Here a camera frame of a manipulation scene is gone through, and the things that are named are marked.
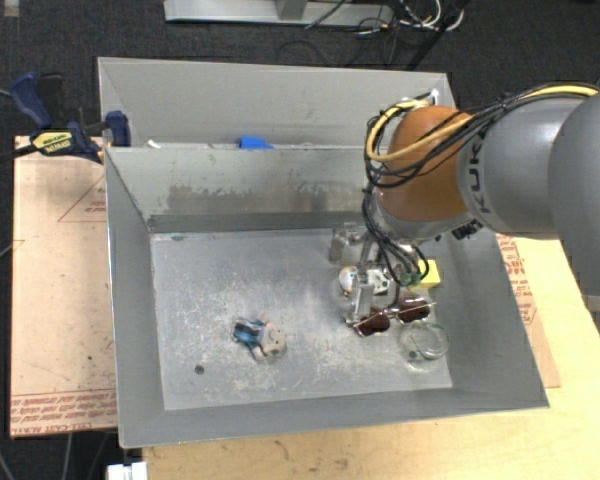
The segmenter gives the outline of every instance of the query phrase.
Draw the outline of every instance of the cardboard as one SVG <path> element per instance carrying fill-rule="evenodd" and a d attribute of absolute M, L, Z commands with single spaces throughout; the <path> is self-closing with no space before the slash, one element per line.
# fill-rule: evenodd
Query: cardboard
<path fill-rule="evenodd" d="M 104 169 L 15 161 L 11 437 L 117 426 Z M 560 386 L 515 239 L 498 236 L 543 384 Z"/>

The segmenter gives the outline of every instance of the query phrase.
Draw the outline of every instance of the yellow clamp label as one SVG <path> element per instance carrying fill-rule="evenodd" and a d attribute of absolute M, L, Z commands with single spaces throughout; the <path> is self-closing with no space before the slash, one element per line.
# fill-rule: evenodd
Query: yellow clamp label
<path fill-rule="evenodd" d="M 33 139 L 32 144 L 47 154 L 71 146 L 71 133 L 65 131 L 44 132 Z"/>

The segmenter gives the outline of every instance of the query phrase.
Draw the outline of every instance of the yellow object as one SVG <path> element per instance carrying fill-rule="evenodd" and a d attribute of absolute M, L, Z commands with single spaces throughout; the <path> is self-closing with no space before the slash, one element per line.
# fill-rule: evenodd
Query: yellow object
<path fill-rule="evenodd" d="M 424 272 L 426 268 L 424 261 L 420 261 L 418 266 L 420 267 L 420 271 Z M 419 286 L 428 290 L 429 288 L 439 285 L 441 282 L 442 280 L 440 279 L 440 272 L 438 271 L 438 266 L 436 265 L 435 260 L 429 260 L 429 273 L 427 274 L 427 277 L 420 282 Z"/>
<path fill-rule="evenodd" d="M 45 132 L 33 139 L 33 145 L 45 153 L 53 153 L 71 146 L 71 133 L 66 131 Z"/>

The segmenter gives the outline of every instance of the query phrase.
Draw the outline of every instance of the sunglasses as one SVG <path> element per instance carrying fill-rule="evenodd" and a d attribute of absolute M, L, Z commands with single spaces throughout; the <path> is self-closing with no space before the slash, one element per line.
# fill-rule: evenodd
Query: sunglasses
<path fill-rule="evenodd" d="M 403 324 L 427 318 L 433 304 L 435 303 L 428 302 L 423 297 L 402 299 L 397 304 L 385 309 L 372 308 L 369 315 L 362 317 L 352 327 L 360 336 L 366 338 L 389 330 L 393 318 L 400 320 Z"/>

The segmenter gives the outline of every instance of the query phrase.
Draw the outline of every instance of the gray carpet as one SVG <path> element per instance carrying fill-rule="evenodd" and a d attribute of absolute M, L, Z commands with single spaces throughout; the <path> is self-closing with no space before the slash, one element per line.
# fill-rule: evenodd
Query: gray carpet
<path fill-rule="evenodd" d="M 402 41 L 423 40 L 405 31 L 388 66 L 382 39 L 361 41 L 326 27 L 166 24 L 163 1 L 21 0 L 20 17 L 5 18 L 0 0 L 0 88 L 27 71 L 62 73 L 67 104 L 82 107 L 87 121 L 95 121 L 98 56 L 404 69 L 414 49 Z M 473 0 L 462 26 L 442 37 L 419 70 L 448 73 L 464 108 L 543 82 L 595 82 L 600 0 Z M 10 151 L 14 135 L 32 130 L 32 122 L 0 97 L 0 154 Z M 12 167 L 1 165 L 0 250 L 12 236 L 12 191 Z M 16 478 L 58 479 L 65 437 L 7 437 L 10 258 L 0 260 L 0 447 Z M 115 439 L 109 441 L 102 463 L 120 456 Z M 76 436 L 70 478 L 85 478 L 100 443 L 97 433 Z"/>

